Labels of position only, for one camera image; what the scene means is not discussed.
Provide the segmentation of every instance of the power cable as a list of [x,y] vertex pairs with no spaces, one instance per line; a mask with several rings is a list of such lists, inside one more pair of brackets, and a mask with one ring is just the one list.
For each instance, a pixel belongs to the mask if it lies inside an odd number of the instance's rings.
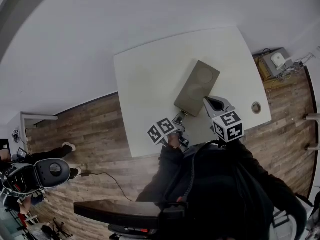
[[19,139],[20,139],[20,141],[22,141],[22,143],[23,143],[24,145],[27,145],[27,147],[30,149],[30,150],[29,150],[29,153],[27,154],[27,155],[30,155],[30,154],[31,154],[31,150],[32,150],[32,149],[31,149],[31,145],[28,144],[28,143],[25,143],[20,136],[19,136]]
[[126,199],[128,199],[130,202],[133,202],[131,199],[129,199],[129,198],[126,196],[124,190],[122,189],[122,187],[120,186],[120,184],[118,183],[118,181],[117,181],[114,177],[112,177],[110,174],[108,174],[108,173],[106,173],[106,172],[102,172],[102,173],[91,173],[91,172],[82,173],[82,174],[81,174],[81,177],[87,177],[87,176],[90,176],[90,175],[96,175],[96,176],[98,176],[98,175],[102,175],[102,174],[108,175],[110,178],[112,178],[112,179],[115,181],[115,183],[118,185],[118,187],[121,189],[121,191],[122,191],[122,193],[123,193],[123,196],[124,196]]

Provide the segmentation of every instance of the hand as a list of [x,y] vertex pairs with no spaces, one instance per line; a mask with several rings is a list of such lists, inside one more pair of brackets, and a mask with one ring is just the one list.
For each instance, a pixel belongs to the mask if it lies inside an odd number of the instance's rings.
[[177,133],[171,133],[168,135],[168,145],[174,149],[178,149],[180,147],[179,135]]

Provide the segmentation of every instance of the black hoodie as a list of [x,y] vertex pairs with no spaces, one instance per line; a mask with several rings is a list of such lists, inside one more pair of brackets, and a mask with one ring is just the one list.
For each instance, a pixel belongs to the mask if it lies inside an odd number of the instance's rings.
[[[163,147],[158,173],[137,202],[176,202],[183,197],[192,177],[192,160],[193,156],[184,158],[180,149]],[[226,149],[199,151],[194,157],[194,173],[187,197],[189,225],[176,229],[180,237],[201,232],[213,240],[268,239],[274,206],[295,218],[295,239],[303,233],[307,222],[304,207],[291,189],[269,175],[239,140],[227,144]]]

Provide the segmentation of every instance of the white table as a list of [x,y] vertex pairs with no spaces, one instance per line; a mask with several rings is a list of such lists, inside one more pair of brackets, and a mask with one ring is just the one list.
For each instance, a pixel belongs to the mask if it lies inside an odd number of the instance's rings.
[[[237,27],[181,34],[151,42],[114,56],[115,73],[126,135],[133,157],[157,154],[147,135],[152,124],[172,120],[179,109],[174,102],[197,61],[221,72],[211,94],[236,107],[245,130],[271,120],[263,83],[248,46]],[[259,102],[260,114],[252,112]],[[198,117],[183,123],[190,144],[215,138],[202,108]]]
[[[7,124],[7,134],[11,156],[17,155],[19,148],[22,148],[23,150],[28,152],[26,128],[33,128],[35,127],[35,124],[43,120],[58,120],[58,117],[52,115],[29,114],[20,112]],[[20,139],[18,143],[15,143],[14,138],[12,137],[12,133],[14,130],[19,130],[20,132]]]

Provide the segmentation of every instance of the gray box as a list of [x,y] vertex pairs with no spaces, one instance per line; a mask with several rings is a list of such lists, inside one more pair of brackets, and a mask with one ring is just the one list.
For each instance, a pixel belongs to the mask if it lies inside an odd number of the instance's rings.
[[[276,65],[271,60],[271,57],[276,53],[281,53],[285,60],[290,58],[290,56],[289,56],[289,54],[288,54],[288,52],[286,51],[285,48],[281,48],[279,50],[275,50],[274,52],[272,52],[272,53],[270,53],[270,54],[268,54],[266,56],[263,56],[261,58],[262,63],[265,65],[266,69],[268,70],[269,74],[272,77],[276,77],[277,75],[279,75],[279,74],[281,74],[283,72],[281,69],[277,70]],[[291,67],[293,64],[294,63],[292,62],[292,60],[289,59],[285,63],[285,66],[288,68],[288,67]]]
[[204,106],[203,99],[214,87],[220,72],[198,60],[174,105],[196,117]]

